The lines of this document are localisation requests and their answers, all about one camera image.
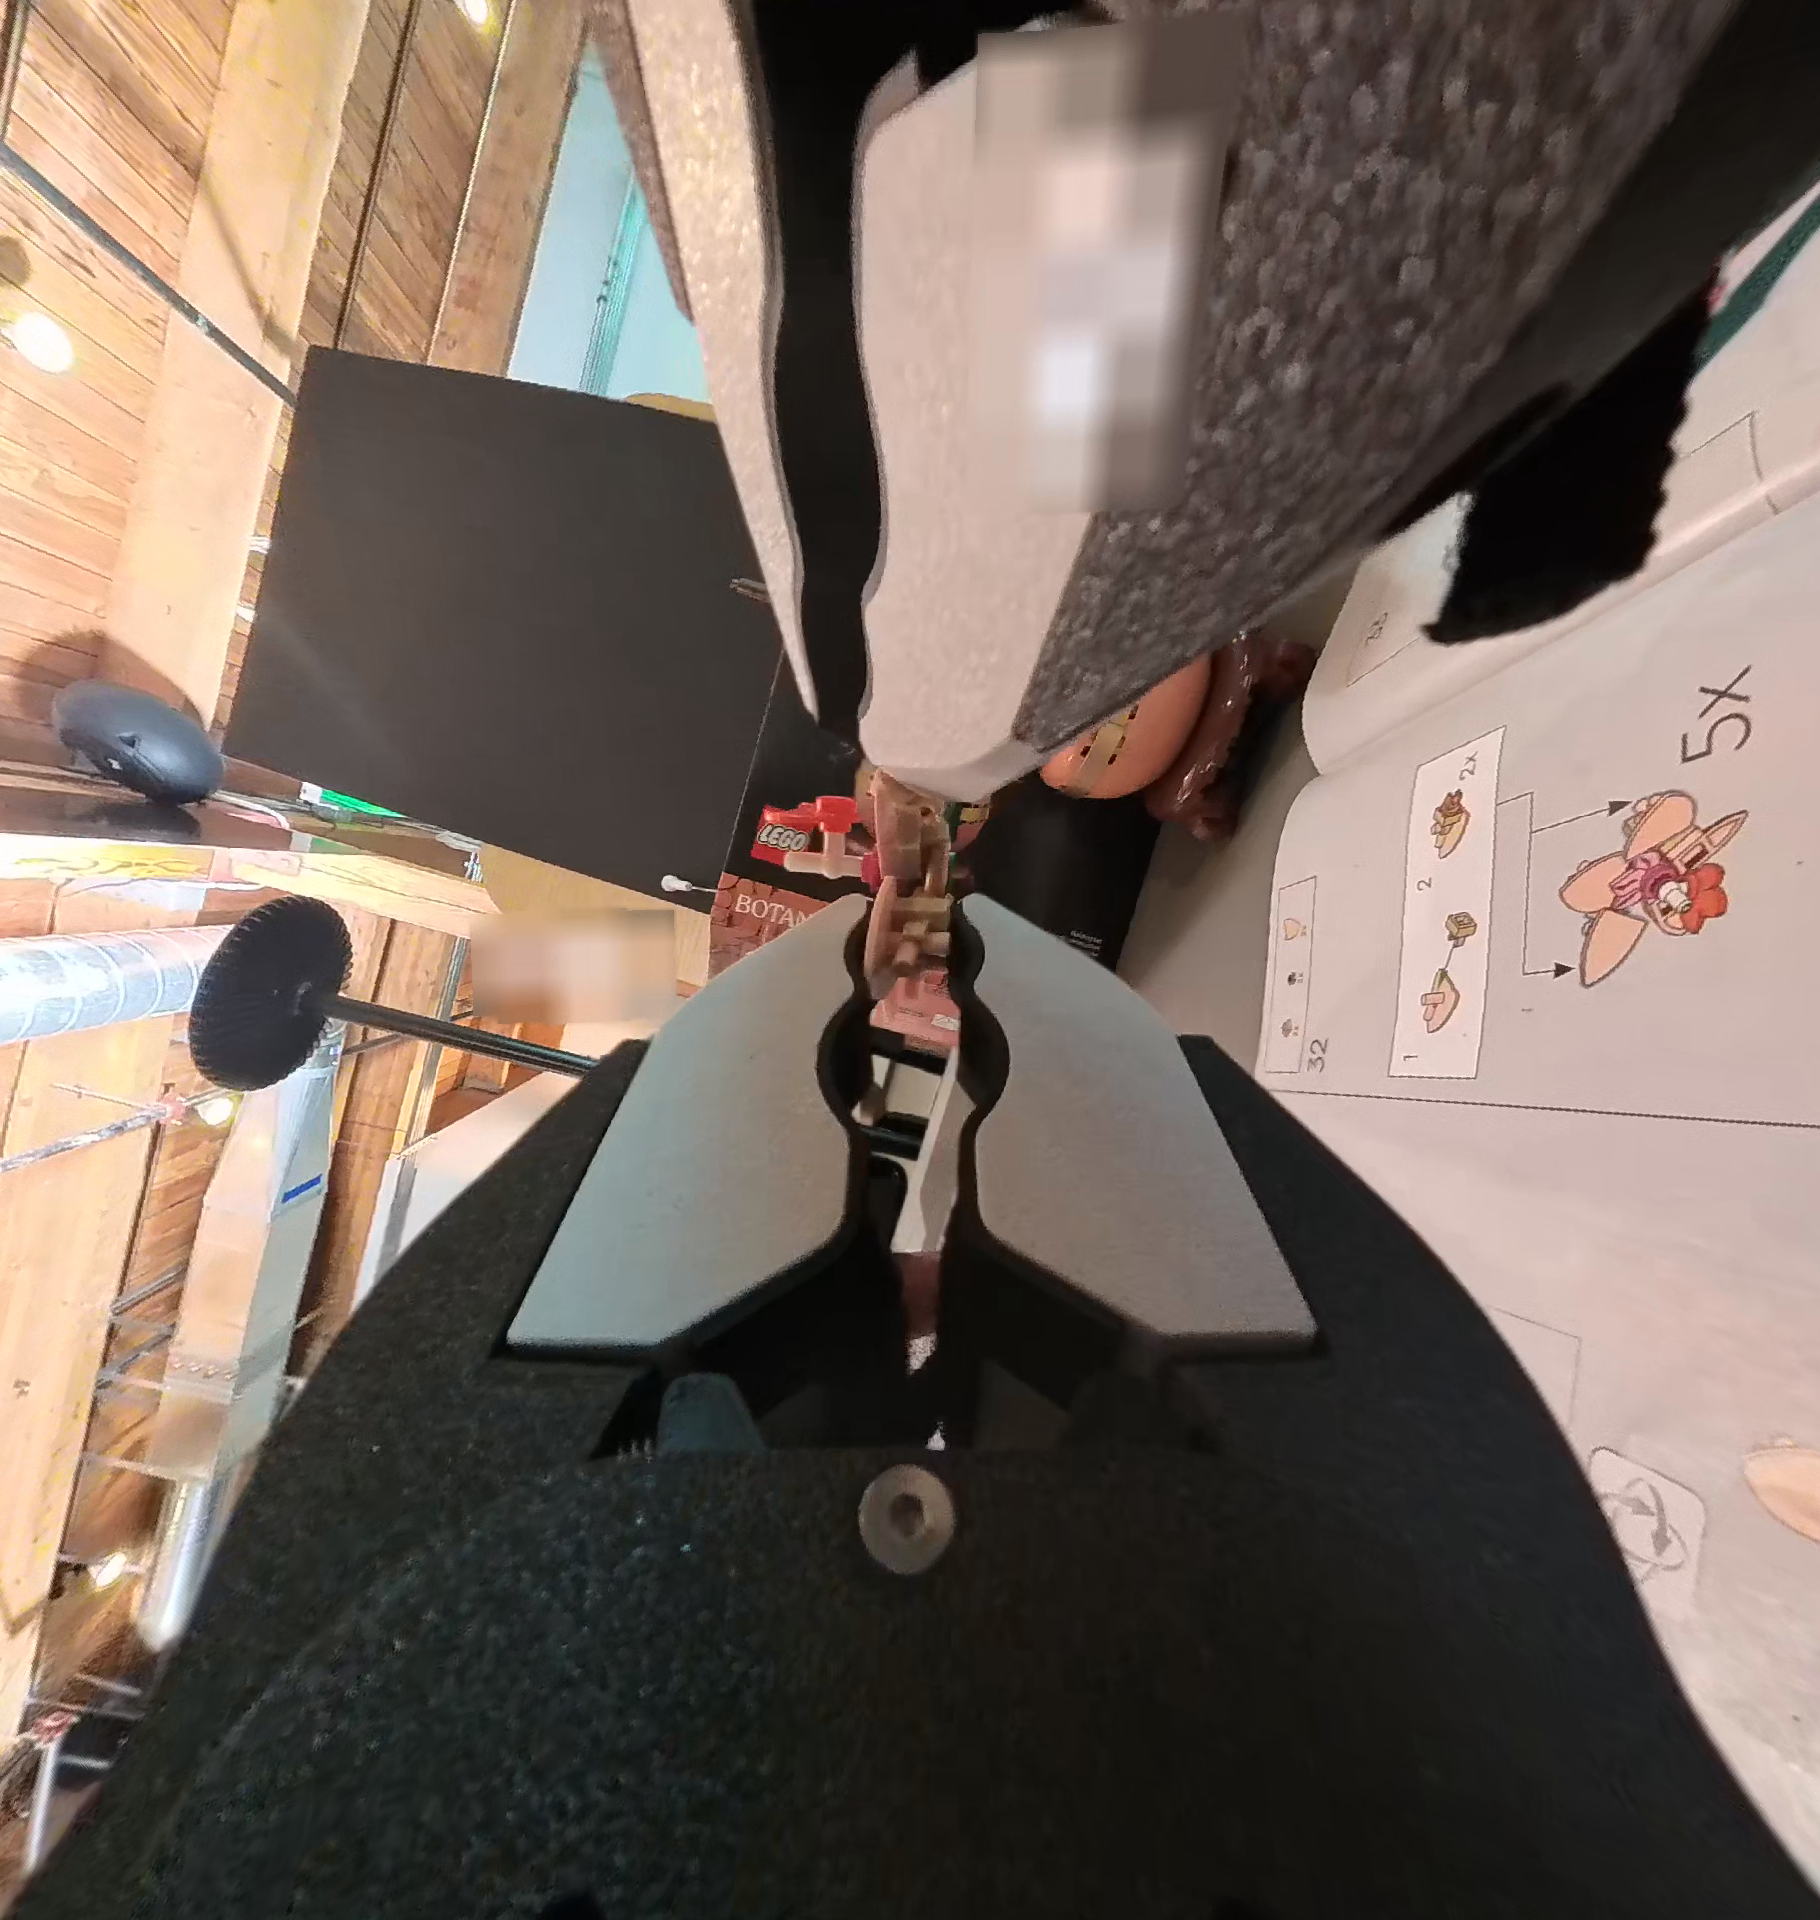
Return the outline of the printed toy set box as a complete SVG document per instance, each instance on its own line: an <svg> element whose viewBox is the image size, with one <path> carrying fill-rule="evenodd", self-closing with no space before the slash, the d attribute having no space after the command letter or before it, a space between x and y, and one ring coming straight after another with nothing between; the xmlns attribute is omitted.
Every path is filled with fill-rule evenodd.
<svg viewBox="0 0 1820 1920"><path fill-rule="evenodd" d="M873 766L823 732L779 660L710 916L710 974L882 878ZM1136 798L1071 798L1033 776L948 805L948 883L1116 968L1159 827Z"/></svg>

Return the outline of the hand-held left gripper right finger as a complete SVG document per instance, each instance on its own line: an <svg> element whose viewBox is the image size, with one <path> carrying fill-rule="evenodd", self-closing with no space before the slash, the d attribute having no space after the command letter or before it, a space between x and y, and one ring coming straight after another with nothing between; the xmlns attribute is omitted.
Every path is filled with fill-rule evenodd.
<svg viewBox="0 0 1820 1920"><path fill-rule="evenodd" d="M974 1219L1166 1354L1296 1354L1315 1321L1177 1032L993 899L961 907Z"/></svg>

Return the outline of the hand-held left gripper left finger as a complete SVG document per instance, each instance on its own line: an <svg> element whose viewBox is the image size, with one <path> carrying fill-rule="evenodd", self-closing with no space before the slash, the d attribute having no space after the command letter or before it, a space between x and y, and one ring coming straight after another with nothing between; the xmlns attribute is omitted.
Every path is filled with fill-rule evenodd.
<svg viewBox="0 0 1820 1920"><path fill-rule="evenodd" d="M838 899L651 1042L507 1332L529 1359L730 1378L755 1415L870 1438L870 1148L838 1045L868 1017Z"/></svg>

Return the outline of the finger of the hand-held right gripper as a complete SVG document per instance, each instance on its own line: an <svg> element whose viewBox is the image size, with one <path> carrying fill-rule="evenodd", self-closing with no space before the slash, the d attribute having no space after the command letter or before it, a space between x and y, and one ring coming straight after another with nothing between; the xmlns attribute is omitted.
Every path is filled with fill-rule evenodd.
<svg viewBox="0 0 1820 1920"><path fill-rule="evenodd" d="M1632 318L1565 287L1738 3L1146 3L867 131L864 746L975 798L1466 492Z"/></svg>
<svg viewBox="0 0 1820 1920"><path fill-rule="evenodd" d="M917 68L924 3L629 5L704 372L808 709L906 746L917 657L873 635L883 428L857 297L857 163L874 89Z"/></svg>

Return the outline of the silver air duct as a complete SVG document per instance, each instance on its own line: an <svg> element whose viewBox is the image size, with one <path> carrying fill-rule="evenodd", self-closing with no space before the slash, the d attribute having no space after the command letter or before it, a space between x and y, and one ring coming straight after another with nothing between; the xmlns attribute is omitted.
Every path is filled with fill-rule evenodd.
<svg viewBox="0 0 1820 1920"><path fill-rule="evenodd" d="M197 923L0 939L0 1047L182 1017L227 935Z"/></svg>

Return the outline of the toy brick orchid plant pot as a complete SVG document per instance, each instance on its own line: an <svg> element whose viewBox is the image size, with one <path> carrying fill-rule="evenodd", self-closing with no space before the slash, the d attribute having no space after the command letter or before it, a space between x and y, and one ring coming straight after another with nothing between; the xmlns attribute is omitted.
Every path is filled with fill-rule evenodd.
<svg viewBox="0 0 1820 1920"><path fill-rule="evenodd" d="M1040 777L1069 798L1136 798L1156 822L1224 843L1317 657L1279 632L1241 632L1062 746Z"/></svg>

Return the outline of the black cardboard box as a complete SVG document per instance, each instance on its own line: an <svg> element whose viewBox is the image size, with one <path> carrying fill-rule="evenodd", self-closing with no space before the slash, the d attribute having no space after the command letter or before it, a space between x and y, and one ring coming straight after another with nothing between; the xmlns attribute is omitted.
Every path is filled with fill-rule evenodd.
<svg viewBox="0 0 1820 1920"><path fill-rule="evenodd" d="M315 348L225 746L660 896L719 878L780 635L710 418Z"/></svg>

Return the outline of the building instruction booklet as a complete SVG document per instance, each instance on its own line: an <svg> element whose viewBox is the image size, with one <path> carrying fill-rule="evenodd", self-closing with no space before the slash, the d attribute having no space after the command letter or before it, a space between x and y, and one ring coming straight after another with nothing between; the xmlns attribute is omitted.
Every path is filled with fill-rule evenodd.
<svg viewBox="0 0 1820 1920"><path fill-rule="evenodd" d="M1713 321L1632 580L1447 647L1463 502L1360 566L1257 1070L1513 1344L1820 1890L1820 189Z"/></svg>

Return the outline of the toy brick orchid flower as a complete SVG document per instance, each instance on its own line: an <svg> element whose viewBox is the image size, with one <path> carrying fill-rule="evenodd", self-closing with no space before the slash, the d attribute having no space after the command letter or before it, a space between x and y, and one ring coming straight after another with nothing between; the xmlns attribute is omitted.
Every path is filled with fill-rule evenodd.
<svg viewBox="0 0 1820 1920"><path fill-rule="evenodd" d="M870 899L863 972L874 1027L954 1051L963 1036L948 977L957 832L971 840L987 811L870 768L850 797L818 794L770 816L795 835L780 849L785 872L860 881Z"/></svg>

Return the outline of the black dome ceiling device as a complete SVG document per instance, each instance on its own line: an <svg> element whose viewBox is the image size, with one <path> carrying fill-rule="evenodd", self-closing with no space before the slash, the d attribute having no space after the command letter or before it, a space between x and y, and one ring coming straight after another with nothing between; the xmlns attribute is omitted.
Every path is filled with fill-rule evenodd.
<svg viewBox="0 0 1820 1920"><path fill-rule="evenodd" d="M225 784L227 760L191 713L130 685L83 679L53 700L70 759L164 807L191 807Z"/></svg>

